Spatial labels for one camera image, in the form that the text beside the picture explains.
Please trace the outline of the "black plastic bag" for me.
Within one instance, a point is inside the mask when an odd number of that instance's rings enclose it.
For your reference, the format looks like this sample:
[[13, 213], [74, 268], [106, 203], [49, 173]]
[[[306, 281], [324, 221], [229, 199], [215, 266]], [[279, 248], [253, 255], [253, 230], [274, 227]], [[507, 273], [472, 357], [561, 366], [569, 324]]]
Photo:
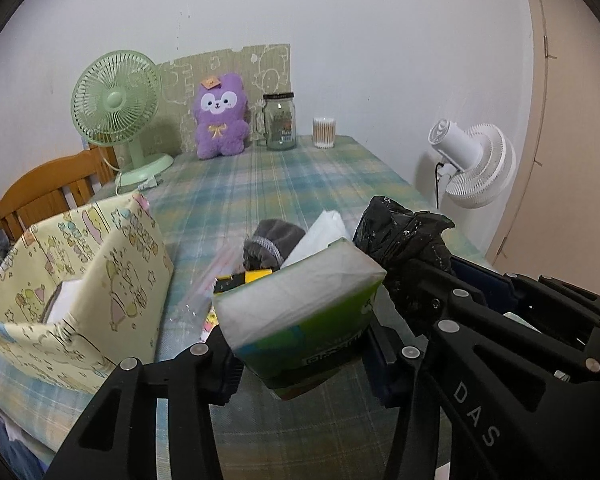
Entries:
[[374, 196], [353, 235], [353, 244], [389, 274], [416, 260], [452, 272], [451, 252], [442, 234], [454, 222], [429, 210], [412, 211], [387, 196]]

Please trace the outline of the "white plastic bag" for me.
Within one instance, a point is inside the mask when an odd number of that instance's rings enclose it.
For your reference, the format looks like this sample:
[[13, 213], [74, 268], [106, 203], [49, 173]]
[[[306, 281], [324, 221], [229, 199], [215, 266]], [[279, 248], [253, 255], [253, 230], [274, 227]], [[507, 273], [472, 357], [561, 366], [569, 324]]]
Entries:
[[351, 238], [341, 214], [336, 210], [323, 210], [300, 242], [294, 246], [294, 249], [282, 264], [282, 268], [321, 252], [340, 238], [346, 240]]

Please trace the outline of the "green tissue pack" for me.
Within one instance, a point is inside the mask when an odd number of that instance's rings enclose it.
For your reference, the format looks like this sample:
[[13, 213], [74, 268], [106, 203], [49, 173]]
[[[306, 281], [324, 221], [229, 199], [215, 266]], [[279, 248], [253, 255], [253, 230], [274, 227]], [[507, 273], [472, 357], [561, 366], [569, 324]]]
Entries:
[[340, 238], [265, 278], [215, 296], [220, 330], [279, 400], [326, 382], [360, 357], [385, 269]]

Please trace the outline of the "yellow cartoon fabric storage box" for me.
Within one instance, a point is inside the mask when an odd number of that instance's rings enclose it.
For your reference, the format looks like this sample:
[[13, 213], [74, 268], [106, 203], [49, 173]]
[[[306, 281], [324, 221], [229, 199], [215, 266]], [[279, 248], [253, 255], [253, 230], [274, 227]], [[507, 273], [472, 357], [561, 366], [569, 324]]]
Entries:
[[0, 355], [43, 382], [94, 393], [128, 356], [154, 359], [172, 273], [140, 193], [38, 222], [0, 266]]

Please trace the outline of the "grey knitted pouch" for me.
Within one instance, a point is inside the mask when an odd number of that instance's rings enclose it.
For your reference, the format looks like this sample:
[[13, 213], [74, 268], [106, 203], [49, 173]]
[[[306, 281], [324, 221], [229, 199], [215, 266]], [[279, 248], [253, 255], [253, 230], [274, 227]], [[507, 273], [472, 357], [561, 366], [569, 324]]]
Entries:
[[244, 241], [244, 269], [279, 270], [306, 231], [280, 219], [259, 222], [254, 233]]

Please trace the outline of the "clear plastic zip bag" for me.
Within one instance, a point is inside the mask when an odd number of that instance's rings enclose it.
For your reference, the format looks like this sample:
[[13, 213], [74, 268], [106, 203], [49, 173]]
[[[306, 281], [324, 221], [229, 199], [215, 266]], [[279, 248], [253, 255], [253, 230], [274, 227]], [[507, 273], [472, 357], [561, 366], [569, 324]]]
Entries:
[[194, 341], [205, 341], [213, 330], [216, 322], [208, 321], [208, 316], [216, 280], [242, 270], [243, 252], [242, 238], [228, 238], [208, 266], [189, 281], [184, 297], [168, 315], [168, 320], [179, 328], [186, 328]]

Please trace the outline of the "cotton swab container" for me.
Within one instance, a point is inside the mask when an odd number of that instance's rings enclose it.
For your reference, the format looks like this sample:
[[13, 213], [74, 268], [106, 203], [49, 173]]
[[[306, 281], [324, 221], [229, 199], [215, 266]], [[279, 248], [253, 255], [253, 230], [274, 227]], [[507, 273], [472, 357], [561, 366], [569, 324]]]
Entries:
[[333, 148], [336, 142], [336, 119], [315, 117], [312, 122], [312, 142], [316, 148]]

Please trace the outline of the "yellow black packet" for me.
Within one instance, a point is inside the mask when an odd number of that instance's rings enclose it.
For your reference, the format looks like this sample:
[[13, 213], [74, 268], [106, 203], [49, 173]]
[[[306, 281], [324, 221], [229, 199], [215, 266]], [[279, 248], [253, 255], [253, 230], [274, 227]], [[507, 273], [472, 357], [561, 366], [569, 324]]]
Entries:
[[265, 278], [273, 273], [271, 269], [262, 269], [254, 271], [244, 271], [237, 274], [219, 276], [214, 283], [213, 293], [215, 295], [224, 294], [239, 286], [252, 283]]

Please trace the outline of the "glass mason jar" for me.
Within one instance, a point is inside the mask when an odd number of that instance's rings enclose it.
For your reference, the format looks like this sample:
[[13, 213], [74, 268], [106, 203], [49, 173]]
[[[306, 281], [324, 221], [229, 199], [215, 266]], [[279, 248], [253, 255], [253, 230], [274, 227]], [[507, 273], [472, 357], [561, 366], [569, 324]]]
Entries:
[[265, 93], [256, 116], [257, 146], [288, 151], [296, 146], [296, 108], [292, 92]]

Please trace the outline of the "plaid tablecloth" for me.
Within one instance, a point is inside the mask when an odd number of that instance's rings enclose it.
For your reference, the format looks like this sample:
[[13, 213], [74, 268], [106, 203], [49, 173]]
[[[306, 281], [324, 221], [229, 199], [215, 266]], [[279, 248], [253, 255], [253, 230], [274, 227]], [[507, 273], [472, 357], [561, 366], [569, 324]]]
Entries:
[[[268, 218], [310, 226], [325, 210], [338, 211], [354, 229], [376, 195], [425, 207], [419, 192], [350, 138], [330, 150], [303, 138], [286, 152], [256, 148], [205, 162], [178, 156], [148, 193], [174, 264], [159, 356], [170, 358], [193, 341], [176, 304], [229, 237], [248, 235]], [[211, 420], [226, 478], [378, 479], [396, 412], [379, 404], [364, 368], [354, 364], [290, 401], [275, 399], [245, 373], [230, 403], [211, 409]]]

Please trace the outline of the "patterned beige cardboard panel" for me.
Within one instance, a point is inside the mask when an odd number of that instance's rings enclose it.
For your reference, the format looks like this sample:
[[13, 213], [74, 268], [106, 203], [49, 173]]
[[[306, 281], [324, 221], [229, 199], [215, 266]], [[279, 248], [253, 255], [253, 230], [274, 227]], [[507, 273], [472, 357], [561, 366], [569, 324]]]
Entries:
[[251, 141], [263, 138], [261, 110], [269, 93], [291, 90], [291, 46], [256, 44], [239, 50], [222, 49], [177, 58], [158, 65], [161, 96], [157, 113], [140, 134], [147, 154], [178, 155], [196, 150], [194, 97], [209, 76], [238, 73], [248, 98]]

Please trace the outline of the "wooden chair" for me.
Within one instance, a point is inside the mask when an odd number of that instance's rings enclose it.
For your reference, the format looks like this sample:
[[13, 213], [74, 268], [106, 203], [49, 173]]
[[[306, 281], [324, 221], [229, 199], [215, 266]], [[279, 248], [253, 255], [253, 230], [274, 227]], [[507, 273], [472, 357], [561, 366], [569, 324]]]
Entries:
[[116, 168], [114, 149], [92, 144], [78, 154], [37, 166], [0, 196], [0, 229], [15, 243], [35, 223], [69, 211], [66, 192], [76, 207], [88, 203], [95, 194], [93, 182], [108, 183]]

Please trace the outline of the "purple plush bear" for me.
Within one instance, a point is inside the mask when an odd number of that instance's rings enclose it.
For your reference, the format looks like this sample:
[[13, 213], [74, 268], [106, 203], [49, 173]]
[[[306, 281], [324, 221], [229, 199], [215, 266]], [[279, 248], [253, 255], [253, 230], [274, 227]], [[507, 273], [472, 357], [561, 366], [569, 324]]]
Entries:
[[247, 95], [238, 73], [209, 76], [199, 84], [193, 115], [199, 159], [242, 153], [249, 136]]

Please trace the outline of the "green desk fan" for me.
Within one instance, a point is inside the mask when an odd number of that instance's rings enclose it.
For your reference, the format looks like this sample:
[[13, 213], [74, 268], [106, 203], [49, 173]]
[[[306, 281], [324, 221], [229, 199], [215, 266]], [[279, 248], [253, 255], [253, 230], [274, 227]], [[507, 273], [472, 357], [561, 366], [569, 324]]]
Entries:
[[159, 93], [157, 65], [133, 50], [100, 56], [74, 86], [70, 113], [76, 131], [93, 145], [128, 149], [130, 160], [117, 171], [119, 188], [137, 188], [173, 165], [169, 154], [147, 155], [140, 140], [157, 113]]

